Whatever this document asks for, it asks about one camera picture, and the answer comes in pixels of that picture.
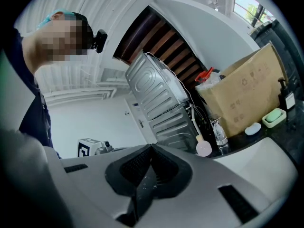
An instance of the window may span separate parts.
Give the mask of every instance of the window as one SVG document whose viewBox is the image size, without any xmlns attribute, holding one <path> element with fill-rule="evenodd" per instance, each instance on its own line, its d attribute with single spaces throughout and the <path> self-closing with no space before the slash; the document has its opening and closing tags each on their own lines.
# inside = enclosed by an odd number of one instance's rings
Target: window
<svg viewBox="0 0 304 228">
<path fill-rule="evenodd" d="M 255 0 L 235 0 L 233 11 L 253 27 L 275 20 L 272 13 Z"/>
</svg>

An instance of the person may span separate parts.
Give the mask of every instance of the person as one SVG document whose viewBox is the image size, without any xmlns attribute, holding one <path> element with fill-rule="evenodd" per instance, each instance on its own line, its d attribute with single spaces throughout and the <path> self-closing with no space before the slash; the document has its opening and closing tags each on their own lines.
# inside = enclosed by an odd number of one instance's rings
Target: person
<svg viewBox="0 0 304 228">
<path fill-rule="evenodd" d="M 85 55 L 92 46 L 93 37 L 85 16 L 58 9 L 28 37 L 21 37 L 13 28 L 3 47 L 9 63 L 34 95 L 19 130 L 35 137 L 43 146 L 53 147 L 51 119 L 34 74 L 41 66 L 53 61 L 69 60 L 70 55 Z"/>
</svg>

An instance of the white sink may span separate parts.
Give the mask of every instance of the white sink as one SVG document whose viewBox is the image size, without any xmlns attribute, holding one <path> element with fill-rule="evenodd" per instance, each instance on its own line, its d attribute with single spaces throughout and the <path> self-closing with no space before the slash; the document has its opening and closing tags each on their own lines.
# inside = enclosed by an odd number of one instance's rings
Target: white sink
<svg viewBox="0 0 304 228">
<path fill-rule="evenodd" d="M 287 197 L 298 177 L 289 157 L 270 138 L 215 161 L 256 186 L 271 202 Z"/>
</svg>

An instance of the shirt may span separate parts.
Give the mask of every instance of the shirt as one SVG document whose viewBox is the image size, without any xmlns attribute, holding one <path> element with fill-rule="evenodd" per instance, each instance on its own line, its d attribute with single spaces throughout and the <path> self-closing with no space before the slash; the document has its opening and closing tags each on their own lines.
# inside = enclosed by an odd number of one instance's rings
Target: shirt
<svg viewBox="0 0 304 228">
<path fill-rule="evenodd" d="M 47 104 L 41 93 L 35 77 L 25 64 L 22 52 L 22 39 L 17 29 L 12 29 L 9 40 L 6 41 L 4 52 L 24 84 L 34 94 L 35 98 L 28 108 L 19 130 L 38 139 L 43 146 L 53 148 L 51 139 L 51 119 Z"/>
</svg>

